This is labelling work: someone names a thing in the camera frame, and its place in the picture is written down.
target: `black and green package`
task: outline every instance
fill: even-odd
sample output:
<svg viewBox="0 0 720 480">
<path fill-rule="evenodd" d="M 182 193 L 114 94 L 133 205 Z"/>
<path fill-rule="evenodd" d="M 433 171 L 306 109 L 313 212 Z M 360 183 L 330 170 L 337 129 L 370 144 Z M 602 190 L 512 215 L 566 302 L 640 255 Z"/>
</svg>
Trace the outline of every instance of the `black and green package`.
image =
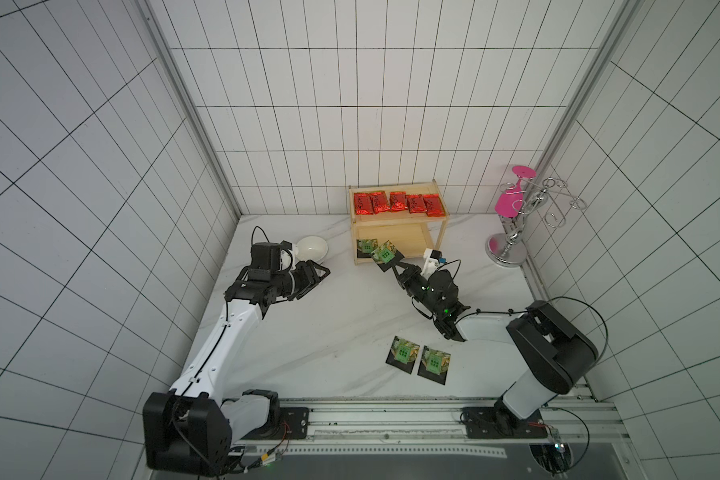
<svg viewBox="0 0 720 480">
<path fill-rule="evenodd" d="M 388 264 L 394 259 L 394 255 L 397 252 L 397 247 L 387 240 L 384 242 L 384 245 L 377 246 L 374 251 L 371 252 L 371 256 L 373 257 L 373 261 L 377 264 Z"/>
<path fill-rule="evenodd" d="M 418 345 L 396 336 L 389 347 L 387 363 L 406 373 L 413 373 L 413 364 L 418 356 Z"/>
<path fill-rule="evenodd" d="M 375 238 L 358 239 L 358 258 L 371 258 L 371 254 L 378 248 L 378 240 Z"/>
<path fill-rule="evenodd" d="M 422 361 L 418 364 L 418 375 L 445 385 L 445 377 L 448 376 L 448 366 L 450 364 L 450 353 L 432 350 L 425 345 L 422 353 Z"/>
</svg>

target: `red snack package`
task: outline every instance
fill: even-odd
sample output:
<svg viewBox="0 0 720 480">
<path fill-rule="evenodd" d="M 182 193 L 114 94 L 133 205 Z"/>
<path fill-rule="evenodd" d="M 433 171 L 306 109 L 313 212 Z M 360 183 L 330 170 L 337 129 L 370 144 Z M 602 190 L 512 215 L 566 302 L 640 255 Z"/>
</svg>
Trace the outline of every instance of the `red snack package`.
<svg viewBox="0 0 720 480">
<path fill-rule="evenodd" d="M 389 194 L 389 203 L 392 204 L 393 212 L 402 212 L 408 209 L 408 202 L 405 201 L 405 192 L 392 192 Z"/>
<path fill-rule="evenodd" d="M 355 214 L 373 215 L 373 205 L 368 194 L 355 194 Z"/>
<path fill-rule="evenodd" d="M 389 212 L 389 202 L 387 202 L 387 195 L 384 192 L 371 192 L 368 195 L 371 197 L 374 214 Z"/>
<path fill-rule="evenodd" d="M 412 214 L 422 214 L 427 211 L 427 205 L 421 195 L 406 195 L 408 199 L 408 211 Z"/>
<path fill-rule="evenodd" d="M 445 216 L 445 208 L 439 195 L 424 195 L 424 204 L 427 205 L 427 216 Z"/>
</svg>

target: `wire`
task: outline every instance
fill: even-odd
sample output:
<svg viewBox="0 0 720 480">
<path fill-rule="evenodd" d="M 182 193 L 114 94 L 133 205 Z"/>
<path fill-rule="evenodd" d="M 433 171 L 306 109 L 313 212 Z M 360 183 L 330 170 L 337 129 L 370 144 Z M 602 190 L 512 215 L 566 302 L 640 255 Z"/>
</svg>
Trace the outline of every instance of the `wire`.
<svg viewBox="0 0 720 480">
<path fill-rule="evenodd" d="M 264 460 L 268 458 L 270 455 L 275 454 L 275 450 L 278 449 L 280 445 L 286 440 L 286 437 L 288 437 L 288 443 L 286 444 L 286 448 L 282 451 L 282 453 L 285 453 L 285 451 L 288 449 L 288 445 L 291 443 L 291 437 L 289 433 L 292 432 L 291 427 L 288 425 L 287 422 L 282 423 L 283 426 L 283 432 L 282 432 L 282 438 L 280 438 L 280 442 L 275 445 L 274 447 L 267 450 L 265 455 L 262 455 L 258 457 L 256 460 L 251 462 L 248 466 L 244 466 L 242 464 L 242 455 L 240 455 L 240 459 L 232 464 L 231 468 L 229 468 L 224 474 L 232 474 L 237 475 L 239 473 L 248 473 L 249 470 L 252 470 L 254 468 L 258 468 L 264 465 Z"/>
<path fill-rule="evenodd" d="M 291 263 L 288 264 L 288 266 L 285 267 L 285 268 L 283 268 L 282 270 L 278 270 L 277 272 L 275 272 L 276 274 L 282 274 L 283 272 L 287 272 L 287 271 L 290 270 L 291 267 L 293 266 L 293 254 L 291 254 L 291 251 L 288 250 L 287 248 L 284 248 L 284 249 L 282 249 L 282 250 L 283 250 L 284 252 L 286 252 L 286 253 L 288 254 L 288 256 L 291 257 Z"/>
<path fill-rule="evenodd" d="M 413 303 L 413 297 L 411 297 L 411 305 L 412 305 L 413 308 L 416 309 L 417 312 L 419 312 L 419 313 L 422 314 L 422 317 L 423 317 L 423 318 L 425 318 L 425 319 L 427 319 L 427 320 L 432 320 L 432 315 L 427 315 L 426 313 L 422 312 L 421 310 L 418 309 L 418 307 L 416 306 L 416 304 Z"/>
<path fill-rule="evenodd" d="M 480 309 L 478 308 L 478 309 L 475 309 L 474 312 L 468 313 L 468 314 L 466 314 L 466 315 L 458 318 L 454 323 L 459 323 L 459 322 L 461 322 L 463 319 L 467 318 L 468 316 L 477 315 L 477 314 L 479 314 L 479 313 L 497 313 L 497 314 L 499 314 L 499 315 L 514 315 L 516 312 L 515 312 L 514 310 L 512 310 L 512 309 L 509 309 L 509 310 L 507 310 L 506 312 L 491 312 L 491 311 L 489 311 L 489 310 L 480 310 Z"/>
<path fill-rule="evenodd" d="M 581 303 L 582 305 L 586 306 L 586 308 L 595 312 L 595 314 L 600 318 L 600 323 L 603 325 L 603 328 L 605 329 L 605 344 L 603 344 L 603 349 L 600 351 L 600 354 L 597 356 L 597 358 L 595 359 L 595 362 L 592 364 L 591 368 L 594 368 L 595 365 L 597 365 L 600 362 L 600 360 L 603 359 L 603 355 L 605 355 L 606 349 L 608 348 L 608 341 L 610 340 L 610 334 L 608 332 L 608 325 L 605 324 L 605 320 L 603 319 L 603 316 L 600 314 L 600 312 L 597 311 L 597 309 L 595 309 L 595 307 L 593 307 L 592 305 L 590 305 L 587 302 L 584 302 L 583 300 L 573 298 L 572 296 L 565 296 L 565 295 L 556 296 L 555 298 L 550 298 L 549 300 L 545 301 L 544 303 L 542 303 L 541 305 L 539 305 L 535 308 L 536 309 L 541 308 L 542 306 L 547 305 L 547 303 L 554 302 L 555 300 L 560 300 L 560 299 L 572 300 L 574 302 Z M 528 312 L 529 310 L 531 310 L 531 309 L 526 308 L 526 309 L 519 310 L 519 312 Z M 477 315 L 479 313 L 497 313 L 499 315 L 506 313 L 508 315 L 513 315 L 516 312 L 512 309 L 509 309 L 506 312 L 489 312 L 487 310 L 480 310 L 478 308 L 478 309 L 476 309 L 475 312 L 468 313 L 467 315 L 464 315 L 464 316 L 460 317 L 459 319 L 457 319 L 456 323 L 461 322 L 463 319 L 467 318 L 468 316 Z"/>
<path fill-rule="evenodd" d="M 590 428 L 589 428 L 588 426 L 586 426 L 586 422 L 585 422 L 581 417 L 579 417 L 578 415 L 576 415 L 575 413 L 573 413 L 571 410 L 568 410 L 568 409 L 566 409 L 566 408 L 560 408 L 560 407 L 550 407 L 550 408 L 553 409 L 553 410 L 562 410 L 562 411 L 564 411 L 564 412 L 568 412 L 568 413 L 571 414 L 572 416 L 578 418 L 579 421 L 581 422 L 581 425 L 583 425 L 583 426 L 584 426 L 584 429 L 586 430 L 586 445 L 584 446 L 584 451 L 581 453 L 581 456 L 579 456 L 579 457 L 576 459 L 576 462 L 574 462 L 571 466 L 569 466 L 569 467 L 566 468 L 565 470 L 559 470 L 559 471 L 557 471 L 557 472 L 552 472 L 553 475 L 556 475 L 556 474 L 558 474 L 558 473 L 566 473 L 566 472 L 569 472 L 573 467 L 579 465 L 579 464 L 581 463 L 581 461 L 584 459 L 584 456 L 586 455 L 586 451 L 589 450 L 589 448 L 590 448 Z"/>
<path fill-rule="evenodd" d="M 607 350 L 607 348 L 608 348 L 608 340 L 610 339 L 610 334 L 608 333 L 608 325 L 605 324 L 605 320 L 603 319 L 603 316 L 600 314 L 600 312 L 598 312 L 598 311 L 595 309 L 595 307 L 593 307 L 592 305 L 590 305 L 590 304 L 587 303 L 587 302 L 584 302 L 583 300 L 579 300 L 579 299 L 577 299 L 577 298 L 573 298 L 572 296 L 565 296 L 565 295 L 556 296 L 555 298 L 550 298 L 549 300 L 547 300 L 546 302 L 544 302 L 544 305 L 546 305 L 546 304 L 549 303 L 549 302 L 554 302 L 555 300 L 559 300 L 559 299 L 561 299 L 561 298 L 565 298 L 566 300 L 572 300 L 572 301 L 574 301 L 574 302 L 581 303 L 582 305 L 586 306 L 586 308 L 588 308 L 588 309 L 592 310 L 593 312 L 595 312 L 595 314 L 600 318 L 600 323 L 602 323 L 602 324 L 603 324 L 603 327 L 605 328 L 605 344 L 603 344 L 603 349 L 600 351 L 600 354 L 597 356 L 597 359 L 595 360 L 595 363 L 594 363 L 594 364 L 592 365 L 592 367 L 591 367 L 591 368 L 594 368 L 595 365 L 597 365 L 597 363 L 599 363 L 600 360 L 603 358 L 603 355 L 605 355 L 605 352 L 606 352 L 606 350 Z"/>
<path fill-rule="evenodd" d="M 266 232 L 264 231 L 264 229 L 261 228 L 260 226 L 256 225 L 253 227 L 253 231 L 251 232 L 251 245 L 253 245 L 253 236 L 256 234 L 257 228 L 262 232 L 262 234 L 264 234 L 264 238 L 266 238 L 266 241 L 269 242 L 269 237 L 266 235 Z"/>
<path fill-rule="evenodd" d="M 293 433 L 293 430 L 291 430 L 291 426 L 288 425 L 288 422 L 286 422 L 285 420 L 283 420 L 283 423 L 285 424 L 286 430 L 288 431 L 288 433 Z M 290 445 L 291 445 L 291 436 L 289 435 L 289 436 L 288 436 L 288 442 L 286 443 L 286 447 L 282 450 L 282 453 L 280 454 L 281 456 L 282 456 L 282 455 L 285 455 L 286 452 L 288 452 L 288 447 L 289 447 Z"/>
<path fill-rule="evenodd" d="M 200 451 L 197 447 L 195 447 L 195 446 L 192 444 L 192 442 L 190 442 L 190 440 L 184 435 L 184 432 L 181 431 L 181 428 L 179 428 L 179 424 L 176 423 L 176 411 L 179 409 L 180 398 L 184 396 L 184 394 L 186 393 L 187 390 L 190 389 L 190 387 L 192 387 L 192 384 L 189 384 L 189 385 L 184 389 L 184 391 L 181 393 L 181 395 L 179 396 L 179 398 L 177 398 L 176 401 L 173 403 L 173 409 L 171 410 L 171 414 L 170 414 L 170 421 L 171 421 L 171 424 L 173 425 L 173 427 L 176 429 L 176 433 L 178 433 L 179 436 L 182 437 L 182 440 L 184 440 L 184 442 L 186 442 L 186 444 L 187 444 L 188 446 L 190 446 L 190 448 L 192 448 L 192 450 L 194 450 L 195 453 L 196 453 L 206 464 L 208 464 L 209 470 L 210 470 L 211 473 L 212 473 L 212 472 L 213 472 L 213 464 L 210 462 L 210 460 L 209 460 L 206 456 L 204 456 L 204 455 L 201 453 L 201 451 Z M 219 479 L 219 474 L 221 474 L 221 472 L 219 472 L 218 474 L 215 474 L 215 473 L 212 473 L 212 474 L 213 474 L 214 477 L 216 477 L 216 480 L 220 480 L 220 479 Z"/>
<path fill-rule="evenodd" d="M 451 285 L 453 285 L 454 282 L 456 281 L 456 275 L 458 275 L 458 271 L 459 271 L 459 269 L 461 268 L 461 258 L 457 258 L 456 260 L 452 260 L 452 261 L 450 261 L 450 262 L 445 262 L 444 264 L 440 264 L 440 265 L 438 265 L 438 268 L 434 269 L 434 272 L 432 272 L 432 275 L 434 275 L 434 274 L 436 274 L 436 273 L 438 272 L 438 270 L 440 270 L 442 267 L 444 267 L 444 266 L 446 266 L 446 265 L 450 265 L 450 264 L 455 264 L 456 262 L 458 262 L 458 266 L 456 267 L 456 273 L 451 277 L 451 283 L 449 283 L 448 286 L 445 287 L 446 290 L 448 290 L 449 288 L 451 288 Z"/>
<path fill-rule="evenodd" d="M 229 302 L 224 302 L 224 305 L 225 305 L 225 308 L 226 308 L 226 319 L 227 319 L 227 321 L 229 321 L 229 319 L 230 319 L 230 303 L 229 303 Z M 216 348 L 219 346 L 219 342 L 221 341 L 221 338 L 224 337 L 224 332 L 225 332 L 225 331 L 226 331 L 226 328 L 222 328 L 221 334 L 219 334 L 219 338 L 216 340 L 216 344 L 213 346 L 213 349 L 211 349 L 211 351 L 210 351 L 210 353 L 208 354 L 208 356 L 206 357 L 206 359 L 202 362 L 202 365 L 200 366 L 200 368 L 199 368 L 198 370 L 196 370 L 196 373 L 195 373 L 193 379 L 196 379 L 197 376 L 198 376 L 198 375 L 200 374 L 200 372 L 202 371 L 202 369 L 205 368 L 206 364 L 208 363 L 208 360 L 210 360 L 210 358 L 211 358 L 211 355 L 212 355 L 213 352 L 216 350 Z M 192 448 L 192 450 L 194 450 L 195 453 L 196 453 L 198 456 L 200 456 L 200 458 L 201 458 L 206 464 L 208 464 L 209 469 L 211 470 L 211 472 L 213 472 L 213 464 L 210 462 L 210 460 L 209 460 L 206 456 L 204 456 L 204 455 L 201 453 L 201 451 L 192 444 L 192 442 L 190 442 L 190 440 L 184 435 L 184 432 L 181 431 L 181 428 L 179 428 L 179 425 L 176 423 L 176 411 L 179 409 L 179 403 L 180 403 L 180 401 L 181 401 L 180 399 L 181 399 L 181 397 L 183 397 L 184 394 L 192 387 L 193 384 L 194 384 L 194 381 L 193 381 L 193 380 L 190 380 L 190 384 L 189 384 L 188 386 L 186 386 L 186 388 L 185 388 L 184 391 L 181 393 L 181 395 L 179 395 L 179 398 L 177 398 L 176 401 L 173 403 L 173 409 L 171 410 L 170 420 L 171 420 L 171 424 L 172 424 L 173 427 L 176 429 L 176 433 L 178 433 L 179 436 L 182 437 L 182 440 L 183 440 L 184 442 L 186 442 L 186 444 L 187 444 L 188 446 L 190 446 L 190 448 Z M 221 474 L 222 474 L 222 473 L 219 472 L 218 474 L 214 474 L 213 476 L 215 476 L 216 478 L 219 478 L 219 475 L 221 475 Z"/>
</svg>

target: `black cable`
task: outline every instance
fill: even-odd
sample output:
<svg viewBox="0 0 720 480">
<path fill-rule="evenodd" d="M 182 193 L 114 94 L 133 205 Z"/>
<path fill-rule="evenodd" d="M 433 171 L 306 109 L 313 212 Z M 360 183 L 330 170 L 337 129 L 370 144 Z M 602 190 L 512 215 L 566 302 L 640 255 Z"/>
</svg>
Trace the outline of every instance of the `black cable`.
<svg viewBox="0 0 720 480">
<path fill-rule="evenodd" d="M 606 349 L 608 348 L 608 340 L 610 339 L 610 334 L 608 333 L 608 325 L 605 324 L 605 320 L 603 319 L 603 316 L 600 314 L 600 312 L 598 312 L 598 311 L 595 309 L 595 307 L 593 307 L 592 305 L 590 305 L 590 304 L 587 303 L 587 302 L 584 302 L 583 300 L 579 300 L 579 299 L 577 299 L 577 298 L 573 298 L 572 296 L 565 296 L 565 295 L 556 296 L 555 298 L 550 298 L 549 300 L 547 300 L 546 302 L 544 302 L 544 304 L 546 305 L 546 304 L 549 303 L 549 302 L 553 302 L 553 301 L 559 300 L 559 299 L 561 299 L 561 298 L 565 298 L 566 300 L 573 300 L 574 302 L 581 303 L 581 304 L 584 305 L 586 308 L 592 310 L 592 311 L 595 312 L 595 314 L 600 318 L 600 323 L 603 324 L 603 327 L 605 327 L 605 344 L 603 345 L 603 350 L 602 350 L 602 351 L 600 352 L 600 354 L 597 356 L 597 359 L 595 360 L 595 363 L 592 365 L 592 367 L 594 368 L 595 365 L 597 365 L 597 363 L 599 363 L 600 360 L 603 358 L 603 355 L 605 355 L 605 351 L 606 351 Z"/>
<path fill-rule="evenodd" d="M 472 312 L 472 313 L 468 313 L 468 314 L 466 314 L 466 315 L 464 315 L 464 316 L 462 316 L 462 317 L 459 317 L 454 323 L 459 323 L 459 322 L 461 322 L 463 319 L 467 318 L 468 316 L 477 315 L 477 314 L 479 314 L 479 313 L 496 313 L 496 314 L 498 314 L 498 315 L 514 315 L 514 314 L 517 313 L 517 312 L 515 312 L 515 311 L 512 310 L 512 309 L 509 309 L 509 310 L 507 310 L 506 312 L 491 312 L 491 311 L 489 311 L 489 310 L 480 310 L 480 309 L 478 308 L 478 309 L 475 309 L 475 311 Z"/>
<path fill-rule="evenodd" d="M 590 428 L 589 428 L 588 426 L 586 426 L 586 422 L 585 422 L 581 417 L 579 417 L 578 415 L 576 415 L 575 413 L 573 413 L 571 410 L 568 410 L 568 409 L 566 409 L 566 408 L 560 408 L 560 407 L 550 407 L 550 408 L 553 409 L 553 410 L 562 410 L 562 411 L 564 411 L 564 412 L 568 412 L 568 413 L 571 414 L 572 416 L 578 418 L 579 421 L 581 422 L 581 425 L 583 425 L 583 426 L 584 426 L 584 429 L 586 430 L 586 445 L 584 446 L 584 451 L 583 451 L 583 452 L 581 453 L 581 455 L 576 459 L 576 462 L 574 462 L 573 465 L 569 466 L 569 467 L 566 468 L 565 470 L 559 470 L 559 471 L 557 471 L 557 472 L 552 472 L 553 475 L 556 475 L 556 474 L 558 474 L 558 473 L 566 473 L 566 472 L 569 472 L 573 467 L 575 467 L 575 466 L 579 465 L 579 463 L 581 463 L 581 460 L 582 460 L 582 459 L 584 458 L 584 456 L 586 455 L 586 451 L 590 448 Z"/>
<path fill-rule="evenodd" d="M 230 319 L 230 303 L 229 303 L 229 302 L 224 302 L 224 305 L 225 305 L 225 308 L 226 308 L 226 319 L 229 320 L 229 319 Z M 202 369 L 206 366 L 206 363 L 208 363 L 208 360 L 210 360 L 211 355 L 213 354 L 214 350 L 216 350 L 216 348 L 219 346 L 219 342 L 221 341 L 221 338 L 224 337 L 224 332 L 225 332 L 225 331 L 226 331 L 226 328 L 222 328 L 221 334 L 219 335 L 219 338 L 216 340 L 216 344 L 213 346 L 213 349 L 211 349 L 211 351 L 210 351 L 210 353 L 208 354 L 208 356 L 206 357 L 205 361 L 202 362 L 202 365 L 201 365 L 200 368 L 196 371 L 196 373 L 195 373 L 195 375 L 194 375 L 193 378 L 197 378 L 197 376 L 200 374 L 200 372 L 202 371 Z M 171 424 L 172 424 L 173 427 L 176 429 L 176 433 L 178 433 L 179 436 L 182 437 L 182 440 L 183 440 L 184 442 L 186 442 L 186 444 L 187 444 L 188 446 L 190 446 L 190 448 L 192 448 L 192 450 L 194 450 L 195 453 L 196 453 L 206 464 L 208 464 L 208 467 L 210 468 L 210 470 L 213 471 L 213 464 L 210 462 L 210 460 L 209 460 L 206 456 L 204 456 L 204 455 L 200 452 L 200 450 L 192 444 L 192 442 L 190 442 L 190 440 L 184 435 L 184 432 L 181 431 L 181 428 L 179 428 L 179 425 L 176 423 L 176 411 L 179 409 L 180 398 L 183 397 L 184 394 L 187 392 L 187 390 L 189 390 L 189 389 L 192 387 L 192 384 L 193 384 L 193 383 L 194 383 L 194 381 L 193 381 L 193 380 L 190 380 L 190 384 L 189 384 L 188 386 L 186 386 L 186 388 L 185 388 L 184 391 L 181 393 L 181 395 L 179 395 L 179 398 L 177 398 L 176 401 L 173 403 L 173 409 L 172 409 L 172 411 L 171 411 L 170 420 L 171 420 Z M 214 474 L 213 476 L 215 476 L 215 477 L 218 479 L 218 478 L 219 478 L 219 475 L 221 475 L 221 474 L 222 474 L 222 473 L 219 472 L 218 474 Z"/>
<path fill-rule="evenodd" d="M 256 234 L 257 228 L 262 232 L 262 234 L 264 234 L 264 238 L 266 238 L 266 241 L 269 242 L 269 237 L 266 235 L 266 232 L 264 231 L 264 229 L 261 228 L 260 226 L 256 225 L 253 227 L 253 231 L 251 232 L 251 245 L 253 245 L 253 236 Z"/>
<path fill-rule="evenodd" d="M 440 265 L 438 265 L 438 268 L 434 269 L 434 272 L 432 272 L 432 275 L 434 275 L 434 274 L 436 274 L 436 273 L 438 272 L 438 270 L 440 270 L 442 267 L 444 267 L 444 266 L 446 266 L 446 265 L 450 265 L 450 264 L 455 264 L 456 262 L 458 262 L 458 266 L 456 267 L 456 273 L 453 274 L 453 276 L 451 277 L 451 283 L 449 283 L 448 286 L 445 287 L 446 290 L 448 290 L 449 288 L 451 288 L 451 285 L 453 285 L 454 282 L 456 281 L 456 275 L 458 275 L 458 271 L 459 271 L 459 269 L 461 268 L 461 258 L 457 258 L 456 260 L 452 260 L 452 261 L 450 261 L 450 262 L 445 262 L 444 264 L 440 264 Z"/>
<path fill-rule="evenodd" d="M 600 323 L 601 323 L 601 324 L 603 325 L 603 327 L 605 328 L 605 344 L 603 345 L 603 349 L 600 351 L 600 354 L 599 354 L 599 355 L 597 356 L 597 358 L 595 359 L 595 363 L 592 364 L 592 368 L 594 368 L 595 365 L 597 365 L 597 363 L 599 363 L 600 360 L 603 358 L 603 355 L 605 355 L 605 351 L 606 351 L 606 349 L 608 348 L 608 341 L 610 340 L 610 334 L 609 334 L 609 332 L 608 332 L 608 325 L 605 324 L 605 320 L 603 319 L 603 316 L 600 314 L 600 312 L 597 311 L 597 309 L 595 309 L 595 307 L 593 307 L 592 305 L 590 305 L 590 304 L 587 303 L 587 302 L 584 302 L 583 300 L 579 300 L 579 299 L 577 299 L 577 298 L 573 298 L 572 296 L 560 295 L 560 296 L 556 296 L 555 298 L 550 298 L 549 300 L 545 301 L 545 302 L 542 303 L 541 305 L 537 306 L 536 309 L 539 309 L 539 308 L 541 308 L 542 306 L 547 305 L 547 303 L 554 302 L 555 300 L 559 300 L 559 299 L 573 300 L 574 302 L 581 303 L 581 304 L 584 305 L 586 308 L 588 308 L 588 309 L 592 310 L 593 312 L 595 312 L 595 314 L 600 318 Z M 530 309 L 526 308 L 526 309 L 522 309 L 522 310 L 519 310 L 519 311 L 520 311 L 520 312 L 528 312 L 529 310 L 530 310 Z M 515 314 L 516 312 L 515 312 L 514 310 L 512 310 L 512 309 L 509 309 L 509 310 L 507 310 L 506 312 L 489 312 L 488 310 L 480 310 L 480 309 L 478 308 L 478 309 L 476 309 L 475 312 L 468 313 L 467 315 L 464 315 L 464 316 L 460 317 L 459 319 L 457 319 L 457 320 L 456 320 L 456 323 L 461 322 L 463 319 L 467 318 L 468 316 L 477 315 L 478 313 L 496 313 L 496 314 L 499 314 L 499 315 L 502 315 L 502 314 L 513 315 L 513 314 Z"/>
<path fill-rule="evenodd" d="M 418 309 L 418 307 L 416 306 L 416 304 L 413 303 L 413 297 L 411 297 L 411 306 L 412 306 L 413 308 L 415 308 L 417 312 L 421 313 L 423 318 L 425 318 L 425 319 L 427 319 L 427 320 L 432 320 L 432 315 L 427 315 L 426 313 L 422 312 L 421 310 Z"/>
</svg>

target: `white marble surface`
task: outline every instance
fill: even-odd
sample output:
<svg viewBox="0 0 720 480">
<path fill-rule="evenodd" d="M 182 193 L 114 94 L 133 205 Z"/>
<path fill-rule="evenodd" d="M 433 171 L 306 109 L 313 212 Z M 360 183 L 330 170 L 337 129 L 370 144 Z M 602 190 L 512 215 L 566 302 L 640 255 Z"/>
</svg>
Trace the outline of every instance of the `white marble surface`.
<svg viewBox="0 0 720 480">
<path fill-rule="evenodd" d="M 273 242 L 325 238 L 328 255 L 322 264 L 331 275 L 301 300 L 269 309 L 233 359 L 226 396 L 256 388 L 275 390 L 281 398 L 498 397 L 527 369 L 512 345 L 444 339 L 413 309 L 392 272 L 383 273 L 375 264 L 355 266 L 346 215 L 243 216 L 188 361 L 217 321 L 224 290 L 250 262 L 256 225 Z M 430 225 L 436 237 L 437 224 Z M 462 303 L 483 310 L 523 309 L 533 298 L 520 269 L 498 266 L 484 252 L 486 238 L 499 231 L 496 215 L 453 215 L 441 250 L 448 260 L 462 259 L 456 277 Z M 416 375 L 418 364 L 413 374 L 387 365 L 395 335 L 450 352 L 446 385 Z"/>
</svg>

